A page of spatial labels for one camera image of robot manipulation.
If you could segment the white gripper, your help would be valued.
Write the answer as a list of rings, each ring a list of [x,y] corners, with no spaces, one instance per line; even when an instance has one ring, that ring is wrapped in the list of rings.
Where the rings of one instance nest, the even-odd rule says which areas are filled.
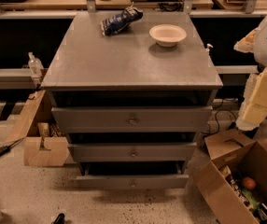
[[[233,49],[242,53],[253,53],[257,41],[255,28],[241,40]],[[267,117],[267,68],[260,74],[251,74],[246,81],[244,101],[241,104],[236,126],[242,131],[252,131],[260,126]]]

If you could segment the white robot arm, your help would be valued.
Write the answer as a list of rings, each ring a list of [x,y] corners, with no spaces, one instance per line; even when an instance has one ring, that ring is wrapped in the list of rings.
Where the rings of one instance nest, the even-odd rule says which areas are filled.
[[[243,131],[252,131],[267,117],[267,16],[257,28],[234,45],[243,53],[253,53],[255,61],[263,67],[251,74],[246,81],[244,101],[241,104],[236,126]]]

